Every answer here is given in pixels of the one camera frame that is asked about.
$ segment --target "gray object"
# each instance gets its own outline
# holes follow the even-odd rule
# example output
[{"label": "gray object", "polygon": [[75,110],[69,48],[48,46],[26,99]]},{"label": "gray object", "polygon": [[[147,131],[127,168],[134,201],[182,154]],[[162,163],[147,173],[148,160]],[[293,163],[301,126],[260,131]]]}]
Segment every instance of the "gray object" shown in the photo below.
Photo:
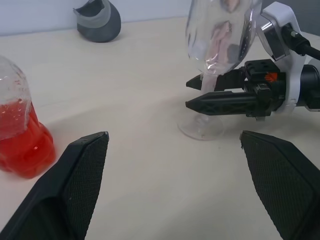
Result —
[{"label": "gray object", "polygon": [[273,2],[290,6],[303,32],[320,36],[320,2],[319,0],[263,0],[262,9]]},{"label": "gray object", "polygon": [[110,42],[120,33],[120,14],[108,0],[89,0],[84,6],[73,9],[73,12],[77,30],[92,42]]}]

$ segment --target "white wall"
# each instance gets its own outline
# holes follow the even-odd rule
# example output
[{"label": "white wall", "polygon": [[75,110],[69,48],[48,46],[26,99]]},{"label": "white wall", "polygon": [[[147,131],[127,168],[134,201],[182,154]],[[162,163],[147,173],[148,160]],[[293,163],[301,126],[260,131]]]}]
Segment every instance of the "white wall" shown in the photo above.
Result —
[{"label": "white wall", "polygon": [[[0,0],[0,35],[76,27],[73,8],[87,0]],[[111,0],[123,22],[186,16],[191,0]]]}]

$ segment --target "table surface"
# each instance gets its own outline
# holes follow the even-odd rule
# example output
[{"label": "table surface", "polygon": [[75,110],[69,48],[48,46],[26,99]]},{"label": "table surface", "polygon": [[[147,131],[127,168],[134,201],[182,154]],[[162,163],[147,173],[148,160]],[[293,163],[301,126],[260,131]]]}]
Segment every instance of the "table surface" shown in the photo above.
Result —
[{"label": "table surface", "polygon": [[[216,141],[178,130],[185,101],[199,95],[185,87],[199,74],[186,54],[185,25],[185,18],[126,23],[110,43],[76,30],[0,38],[0,53],[27,76],[58,156],[82,136],[110,134],[87,240],[281,240],[255,191],[242,130],[291,141],[320,168],[320,114],[302,107],[263,123],[223,116]],[[320,37],[307,36],[320,48]],[[257,38],[246,60],[265,58]],[[0,229],[37,179],[0,172]]]}]

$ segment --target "red liquid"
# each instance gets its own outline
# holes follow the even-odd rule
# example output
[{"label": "red liquid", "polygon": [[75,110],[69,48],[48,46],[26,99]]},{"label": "red liquid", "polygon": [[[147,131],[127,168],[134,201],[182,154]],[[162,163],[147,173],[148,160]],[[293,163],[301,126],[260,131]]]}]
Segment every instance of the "red liquid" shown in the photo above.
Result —
[{"label": "red liquid", "polygon": [[[11,112],[0,119],[0,131],[10,131],[8,126],[14,120],[14,114],[21,111],[18,102],[0,105],[0,114],[6,109]],[[31,104],[29,121],[26,130],[14,137],[0,140],[0,169],[14,172],[17,175],[31,179],[46,170],[56,158],[53,138],[48,129],[38,122],[38,118]]]}]

